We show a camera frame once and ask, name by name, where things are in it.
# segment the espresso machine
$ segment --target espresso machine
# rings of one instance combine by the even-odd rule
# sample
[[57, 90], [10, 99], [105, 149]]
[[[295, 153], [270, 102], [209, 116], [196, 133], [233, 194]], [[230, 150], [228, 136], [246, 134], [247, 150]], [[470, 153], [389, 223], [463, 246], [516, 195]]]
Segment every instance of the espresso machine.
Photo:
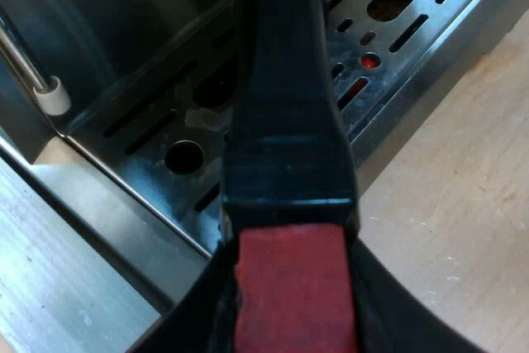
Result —
[[[326, 66], [358, 195], [529, 7], [325, 4]], [[162, 317], [226, 234], [239, 31], [233, 0], [0, 0], [2, 157]], [[283, 60], [293, 74], [297, 62]], [[84, 166], [45, 167], [65, 156]]]

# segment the metal rod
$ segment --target metal rod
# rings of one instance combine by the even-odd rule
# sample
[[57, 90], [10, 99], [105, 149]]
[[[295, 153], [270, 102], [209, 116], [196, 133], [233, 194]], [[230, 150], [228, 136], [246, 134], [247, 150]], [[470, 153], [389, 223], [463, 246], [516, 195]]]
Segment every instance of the metal rod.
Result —
[[45, 74], [40, 71], [24, 49], [20, 35], [14, 25], [0, 7], [0, 55], [6, 60], [14, 74], [24, 79], [31, 85], [30, 91], [35, 88], [38, 93], [48, 93], [49, 85]]

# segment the stainless steel panel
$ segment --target stainless steel panel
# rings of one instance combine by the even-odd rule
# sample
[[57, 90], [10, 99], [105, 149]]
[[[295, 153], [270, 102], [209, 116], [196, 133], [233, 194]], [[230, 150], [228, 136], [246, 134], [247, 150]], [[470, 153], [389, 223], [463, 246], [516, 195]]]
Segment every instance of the stainless steel panel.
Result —
[[162, 314], [205, 266], [203, 255], [59, 137], [29, 165], [0, 134], [0, 157]]
[[[438, 41], [443, 32], [473, 0], [414, 0], [393, 21], [378, 22], [369, 17], [367, 7], [372, 0], [342, 0], [330, 15], [328, 52], [330, 68], [337, 63], [344, 70], [335, 79], [336, 99], [340, 98], [360, 77], [369, 84], [343, 111], [346, 132], [351, 141], [360, 134], [369, 120], [394, 95], [406, 80], [411, 68]], [[396, 53], [389, 47], [421, 15], [429, 16], [426, 23]], [[336, 28], [345, 18], [353, 20], [346, 32]], [[152, 69], [143, 80], [126, 93], [116, 93], [99, 103], [91, 117], [80, 123], [69, 139], [104, 168], [116, 181], [137, 197], [165, 222], [182, 233], [191, 242], [211, 251], [219, 238], [217, 230], [218, 203], [213, 202], [204, 211], [194, 211], [195, 204], [218, 182], [223, 137], [228, 129], [229, 100], [220, 107], [206, 109], [193, 101], [193, 90], [200, 87], [206, 77], [233, 55], [233, 43], [215, 46], [223, 32], [229, 31], [230, 21], [226, 12], [219, 12], [201, 31], [191, 37], [164, 61], [158, 69]], [[376, 34], [367, 46], [358, 44], [368, 31]], [[365, 69], [360, 63], [364, 53], [377, 54], [382, 64], [376, 69]], [[163, 86], [163, 82], [189, 66], [185, 73], [177, 74], [175, 81]], [[226, 85], [217, 82], [210, 87], [215, 93]], [[145, 96], [145, 91], [157, 90], [159, 96]], [[170, 109], [178, 113], [175, 121], [159, 131], [150, 129]], [[139, 136], [150, 131], [149, 140], [132, 155], [124, 150]], [[167, 149], [176, 141], [196, 141], [204, 150], [204, 166], [190, 175], [177, 175], [164, 165]], [[369, 150], [363, 150], [358, 159], [361, 165], [366, 156], [380, 141], [363, 141]]]
[[0, 128], [34, 161], [55, 132], [20, 84], [0, 62]]
[[0, 7], [44, 75], [59, 76], [68, 88], [73, 107], [67, 116], [52, 121], [67, 132], [103, 92], [126, 88], [152, 60], [163, 57], [199, 26], [220, 1], [0, 0]]
[[15, 351], [123, 352], [159, 314], [0, 159], [0, 334]]

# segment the wooden countertop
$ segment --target wooden countertop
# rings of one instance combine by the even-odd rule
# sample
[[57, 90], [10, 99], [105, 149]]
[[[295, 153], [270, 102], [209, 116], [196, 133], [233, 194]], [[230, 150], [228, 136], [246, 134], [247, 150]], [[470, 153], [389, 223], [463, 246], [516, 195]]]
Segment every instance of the wooden countertop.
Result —
[[529, 12], [360, 200], [360, 237], [470, 340], [529, 351]]

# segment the stainless steel drip tray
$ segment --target stainless steel drip tray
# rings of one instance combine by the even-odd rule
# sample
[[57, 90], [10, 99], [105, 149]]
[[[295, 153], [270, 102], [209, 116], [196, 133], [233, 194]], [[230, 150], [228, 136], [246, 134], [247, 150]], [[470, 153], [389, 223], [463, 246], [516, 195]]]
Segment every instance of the stainless steel drip tray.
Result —
[[[329, 67], [361, 191], [528, 6], [527, 0], [328, 1]], [[229, 11], [220, 11], [133, 86], [102, 100], [68, 137], [205, 255], [220, 237], [233, 36]]]

